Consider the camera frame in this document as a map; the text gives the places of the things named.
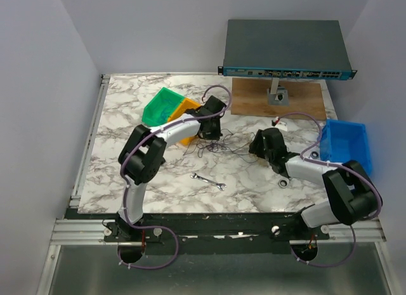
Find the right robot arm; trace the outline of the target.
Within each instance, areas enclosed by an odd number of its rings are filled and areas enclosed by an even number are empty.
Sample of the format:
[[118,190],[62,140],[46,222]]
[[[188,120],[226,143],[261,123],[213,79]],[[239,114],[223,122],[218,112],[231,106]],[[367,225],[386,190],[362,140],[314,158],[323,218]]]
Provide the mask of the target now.
[[292,232],[299,239],[308,238],[318,226],[350,226],[373,218],[383,206],[379,192],[359,162],[321,162],[290,152],[277,128],[259,130],[249,145],[249,153],[268,161],[273,172],[284,178],[324,186],[327,200],[303,209],[300,219],[292,222]]

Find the green plastic bin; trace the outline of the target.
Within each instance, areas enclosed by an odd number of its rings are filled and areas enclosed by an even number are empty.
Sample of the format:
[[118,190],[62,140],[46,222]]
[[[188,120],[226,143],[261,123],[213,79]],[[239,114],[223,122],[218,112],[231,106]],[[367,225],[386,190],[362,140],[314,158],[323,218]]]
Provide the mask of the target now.
[[165,124],[167,118],[184,99],[184,96],[168,88],[161,88],[145,106],[142,115],[142,123],[147,126],[160,126]]

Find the blue plastic bin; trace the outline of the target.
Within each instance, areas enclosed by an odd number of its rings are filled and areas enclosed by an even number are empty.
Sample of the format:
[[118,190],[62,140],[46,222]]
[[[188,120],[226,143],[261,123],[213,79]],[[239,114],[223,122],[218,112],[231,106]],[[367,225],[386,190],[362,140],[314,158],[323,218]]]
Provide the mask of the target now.
[[370,176],[372,161],[364,124],[327,119],[319,144],[320,159],[330,162],[359,162]]

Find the yellow plastic bin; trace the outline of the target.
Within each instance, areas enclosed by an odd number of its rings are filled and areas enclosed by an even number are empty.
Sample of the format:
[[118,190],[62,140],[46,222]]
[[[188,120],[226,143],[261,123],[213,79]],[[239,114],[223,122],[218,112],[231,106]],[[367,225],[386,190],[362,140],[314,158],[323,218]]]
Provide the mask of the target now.
[[[177,118],[179,118],[182,114],[184,114],[188,109],[196,109],[199,108],[201,106],[200,103],[195,102],[189,98],[185,98],[177,107],[176,109],[174,109],[174,111],[172,112],[172,114],[167,118],[166,122],[171,122]],[[189,146],[189,144],[191,144],[191,142],[193,142],[195,139],[197,138],[197,136],[190,136],[188,138],[184,138],[182,140],[179,141],[180,144],[182,144],[183,146],[187,147]]]

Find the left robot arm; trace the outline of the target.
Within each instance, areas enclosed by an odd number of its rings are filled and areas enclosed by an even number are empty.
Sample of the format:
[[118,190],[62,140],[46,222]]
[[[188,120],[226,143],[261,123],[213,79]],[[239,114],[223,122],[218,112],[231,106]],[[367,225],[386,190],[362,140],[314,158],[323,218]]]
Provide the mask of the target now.
[[222,136],[220,119],[228,105],[210,96],[203,106],[188,109],[179,118],[161,126],[136,126],[119,155],[120,176],[126,182],[119,216],[119,234],[127,241],[140,236],[138,221],[143,216],[143,200],[149,183],[164,163],[167,147],[198,136],[218,140]]

